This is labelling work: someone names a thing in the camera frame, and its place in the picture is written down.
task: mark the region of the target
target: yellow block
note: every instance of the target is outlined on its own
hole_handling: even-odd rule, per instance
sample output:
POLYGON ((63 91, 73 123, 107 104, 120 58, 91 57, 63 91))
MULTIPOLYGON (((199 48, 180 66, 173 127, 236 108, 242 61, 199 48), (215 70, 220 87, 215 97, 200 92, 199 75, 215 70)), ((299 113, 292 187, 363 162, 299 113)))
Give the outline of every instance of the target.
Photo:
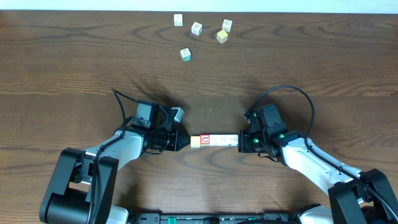
POLYGON ((224 39, 225 37, 228 36, 228 33, 225 30, 221 30, 217 33, 217 36, 220 37, 221 39, 224 39))
POLYGON ((191 147, 200 147, 200 136, 191 136, 191 147))

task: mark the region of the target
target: black bracket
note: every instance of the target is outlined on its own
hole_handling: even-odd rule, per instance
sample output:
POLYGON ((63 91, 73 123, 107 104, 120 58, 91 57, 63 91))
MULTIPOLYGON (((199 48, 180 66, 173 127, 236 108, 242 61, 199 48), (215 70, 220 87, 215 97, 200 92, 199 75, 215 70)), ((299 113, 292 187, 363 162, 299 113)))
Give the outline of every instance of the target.
POLYGON ((166 106, 140 100, 137 114, 131 118, 131 125, 117 129, 137 133, 144 137, 142 153, 147 149, 162 151, 179 151, 190 144, 190 135, 181 126, 174 128, 175 117, 178 110, 168 109, 166 106), (162 124, 155 127, 158 123, 158 114, 164 116, 162 124))
MULTIPOLYGON (((379 192, 394 211, 398 210, 398 202, 387 177, 379 170, 373 169, 361 173, 361 179, 375 191, 379 192)), ((328 190, 331 213, 336 224, 366 224, 377 220, 378 223, 389 223, 393 219, 390 211, 376 198, 370 195, 356 181, 337 183, 328 190), (372 212, 368 208, 361 209, 358 199, 365 202, 374 202, 372 212)))
MULTIPOLYGON (((40 221, 44 223, 86 223, 90 207, 90 193, 69 187, 75 181, 76 169, 85 160, 85 151, 67 148, 61 152, 40 207, 40 221)), ((95 206, 92 223, 106 223, 119 160, 102 157, 98 161, 95 206)))
POLYGON ((274 162, 286 166, 280 146, 274 144, 274 138, 284 138, 289 133, 286 124, 280 118, 276 105, 269 104, 253 110, 250 116, 250 130, 242 130, 239 134, 238 151, 241 153, 263 153, 274 162))

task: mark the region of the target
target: label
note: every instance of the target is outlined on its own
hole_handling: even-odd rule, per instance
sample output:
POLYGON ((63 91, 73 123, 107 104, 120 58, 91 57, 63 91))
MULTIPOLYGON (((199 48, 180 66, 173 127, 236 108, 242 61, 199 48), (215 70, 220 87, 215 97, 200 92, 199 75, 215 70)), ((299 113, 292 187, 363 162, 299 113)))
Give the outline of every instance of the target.
POLYGON ((177 110, 177 114, 174 116, 174 121, 175 122, 181 122, 182 117, 184 116, 185 112, 183 109, 176 107, 176 108, 172 108, 172 110, 177 110))
POLYGON ((210 145, 210 135, 202 134, 200 135, 200 146, 209 146, 210 145))
POLYGON ((190 52, 189 52, 188 49, 183 49, 183 50, 181 51, 181 54, 182 54, 182 56, 188 56, 188 55, 190 54, 190 52))
POLYGON ((200 146, 238 146, 237 134, 202 134, 200 146))
POLYGON ((211 134, 210 146, 238 146, 237 134, 211 134))
POLYGON ((224 26, 230 27, 231 24, 232 24, 232 21, 229 21, 229 20, 226 20, 226 19, 224 20, 224 26))
POLYGON ((198 29, 200 27, 200 24, 197 22, 195 22, 193 25, 194 25, 194 29, 198 29))

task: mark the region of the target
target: white box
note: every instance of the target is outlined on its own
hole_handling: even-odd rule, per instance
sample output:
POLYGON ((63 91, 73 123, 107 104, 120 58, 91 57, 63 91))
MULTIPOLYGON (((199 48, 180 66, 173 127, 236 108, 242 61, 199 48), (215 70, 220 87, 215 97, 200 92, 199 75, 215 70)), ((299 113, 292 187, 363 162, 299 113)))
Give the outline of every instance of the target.
POLYGON ((225 30, 221 30, 217 33, 217 40, 222 44, 228 40, 228 33, 225 30))
POLYGON ((187 60, 191 60, 192 58, 191 52, 188 48, 180 50, 180 55, 184 62, 186 62, 187 60))
POLYGON ((200 146, 239 146, 237 134, 201 134, 200 146))
POLYGON ((202 25, 200 23, 194 22, 192 25, 192 28, 191 28, 192 34, 199 35, 201 33, 201 28, 202 28, 202 25))
POLYGON ((200 147, 200 136, 191 136, 191 147, 200 147))
POLYGON ((231 27, 232 27, 232 21, 224 19, 223 30, 225 30, 226 32, 231 32, 231 27))
POLYGON ((185 111, 179 107, 172 108, 172 110, 177 110, 177 114, 174 116, 174 121, 179 123, 182 120, 182 117, 184 117, 185 111))
POLYGON ((182 26, 182 14, 174 14, 174 25, 182 26))

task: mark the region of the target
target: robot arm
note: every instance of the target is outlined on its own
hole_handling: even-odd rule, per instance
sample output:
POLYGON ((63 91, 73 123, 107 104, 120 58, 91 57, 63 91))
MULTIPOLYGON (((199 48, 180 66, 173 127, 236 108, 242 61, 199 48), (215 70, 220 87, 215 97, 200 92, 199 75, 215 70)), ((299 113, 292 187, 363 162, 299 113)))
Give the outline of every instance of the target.
POLYGON ((331 210, 325 207, 309 209, 301 214, 302 223, 389 223, 394 218, 385 203, 381 203, 359 183, 363 181, 378 192, 396 212, 397 199, 382 172, 376 169, 363 172, 347 166, 307 138, 308 145, 312 147, 309 150, 304 134, 288 131, 273 104, 256 108, 247 119, 250 120, 250 130, 240 132, 239 152, 258 153, 259 156, 267 154, 266 157, 274 162, 305 175, 329 196, 331 210), (361 208, 359 204, 362 202, 374 202, 374 206, 361 208))
POLYGON ((119 138, 99 155, 94 207, 90 223, 125 223, 129 212, 111 205, 117 171, 129 161, 137 159, 146 150, 179 151, 190 144, 190 136, 184 129, 174 128, 183 117, 181 108, 140 101, 130 126, 118 128, 114 135, 102 144, 85 149, 64 149, 58 159, 53 176, 40 207, 40 221, 44 223, 86 223, 90 212, 90 195, 93 190, 94 159, 101 146, 119 138), (164 120, 156 126, 158 111, 164 120), (69 187, 69 183, 90 184, 88 192, 69 187))

